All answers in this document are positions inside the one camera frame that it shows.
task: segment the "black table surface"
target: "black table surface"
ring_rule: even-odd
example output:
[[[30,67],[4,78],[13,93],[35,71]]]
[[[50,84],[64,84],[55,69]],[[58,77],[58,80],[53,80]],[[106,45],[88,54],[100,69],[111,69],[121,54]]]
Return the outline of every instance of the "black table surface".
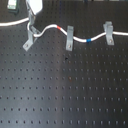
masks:
[[[0,22],[27,17],[25,1],[18,15],[0,0]],[[90,38],[105,21],[128,32],[127,2],[44,1],[35,27],[49,24]],[[0,27],[0,128],[128,128],[128,37],[106,37],[66,51],[66,36],[52,28],[26,52],[27,22]]]

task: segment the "cable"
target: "cable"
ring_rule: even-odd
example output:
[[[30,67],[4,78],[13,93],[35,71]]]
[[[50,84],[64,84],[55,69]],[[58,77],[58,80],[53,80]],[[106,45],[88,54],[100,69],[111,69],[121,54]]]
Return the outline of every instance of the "cable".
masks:
[[[19,21],[14,21],[14,22],[9,22],[9,23],[0,23],[0,27],[21,24],[21,23],[24,23],[24,22],[26,22],[28,20],[29,20],[29,18],[25,18],[25,19],[22,19],[22,20],[19,20]]]
[[[41,37],[44,34],[44,32],[47,29],[50,29],[50,28],[57,28],[57,29],[59,29],[62,33],[64,33],[67,36],[67,32],[63,28],[57,26],[56,24],[51,24],[51,25],[46,26],[44,28],[44,30],[40,34],[34,34],[34,37]],[[128,36],[128,33],[124,33],[124,32],[115,32],[114,31],[113,34],[114,35],[121,35],[121,36]],[[97,40],[98,38],[100,38],[102,36],[105,36],[105,35],[106,35],[106,33],[103,32],[103,33],[101,33],[101,34],[99,34],[99,35],[97,35],[97,36],[95,36],[93,38],[90,38],[90,39],[80,39],[80,38],[75,37],[75,36],[73,36],[73,39],[75,41],[78,41],[78,42],[81,42],[81,43],[87,43],[87,42],[91,42],[91,41]]]
[[[128,36],[128,33],[125,32],[113,32],[114,35],[119,35],[119,36]]]

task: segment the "white cable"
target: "white cable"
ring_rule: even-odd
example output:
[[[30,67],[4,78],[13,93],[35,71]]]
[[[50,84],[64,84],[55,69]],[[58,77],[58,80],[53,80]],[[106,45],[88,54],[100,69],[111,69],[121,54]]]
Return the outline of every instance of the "white cable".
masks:
[[[125,32],[113,32],[114,35],[119,35],[119,36],[128,36],[128,33]]]
[[[44,34],[44,32],[47,30],[47,29],[49,29],[49,28],[57,28],[57,25],[56,24],[51,24],[51,25],[49,25],[49,26],[46,26],[45,28],[44,28],[44,30],[40,33],[40,34],[34,34],[34,37],[41,37],[43,34]]]
[[[40,33],[40,34],[34,34],[34,37],[41,37],[44,32],[47,30],[47,29],[50,29],[50,28],[58,28],[59,26],[57,26],[56,24],[51,24],[51,25],[48,25],[44,28],[44,30]],[[66,36],[67,36],[67,32],[63,29],[63,28],[58,28],[61,32],[63,32]],[[121,36],[128,36],[128,33],[123,33],[123,32],[113,32],[114,35],[121,35]],[[97,40],[98,38],[102,37],[102,36],[105,36],[106,33],[103,32],[93,38],[90,38],[90,39],[80,39],[78,37],[75,37],[73,36],[73,39],[78,41],[78,42],[81,42],[81,43],[86,43],[86,42],[90,42],[90,41],[94,41],[94,40]]]
[[[28,20],[29,20],[29,18],[25,18],[25,19],[22,19],[22,20],[19,20],[19,21],[14,21],[14,22],[9,22],[9,23],[0,23],[0,27],[21,24],[21,23],[24,23],[24,22],[26,22]]]

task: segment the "cable clip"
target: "cable clip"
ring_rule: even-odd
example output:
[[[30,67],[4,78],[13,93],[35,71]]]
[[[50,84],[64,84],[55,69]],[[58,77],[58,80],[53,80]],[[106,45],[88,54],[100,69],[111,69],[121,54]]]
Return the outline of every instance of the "cable clip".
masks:
[[[104,31],[106,32],[106,40],[108,45],[114,45],[114,40],[112,37],[113,34],[113,26],[111,21],[106,21],[103,25]]]
[[[73,49],[73,33],[74,33],[74,27],[68,26],[67,28],[67,42],[66,42],[66,50],[72,51]]]

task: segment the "metal bracket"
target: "metal bracket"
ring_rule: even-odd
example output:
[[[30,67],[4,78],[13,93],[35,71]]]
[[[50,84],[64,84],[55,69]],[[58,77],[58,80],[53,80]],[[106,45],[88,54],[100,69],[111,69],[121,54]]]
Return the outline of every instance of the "metal bracket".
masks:
[[[112,37],[113,34],[113,26],[111,21],[105,22],[103,25],[104,31],[106,32],[106,40],[108,45],[114,45],[114,40]]]
[[[67,28],[67,42],[66,42],[66,50],[72,51],[73,49],[73,33],[74,27],[68,26]]]
[[[34,37],[33,34],[39,34],[40,32],[35,28],[35,27],[31,27],[31,30],[28,30],[28,40],[27,42],[23,45],[23,48],[25,51],[28,51],[30,49],[30,47],[35,43],[35,41],[37,40],[37,38]]]

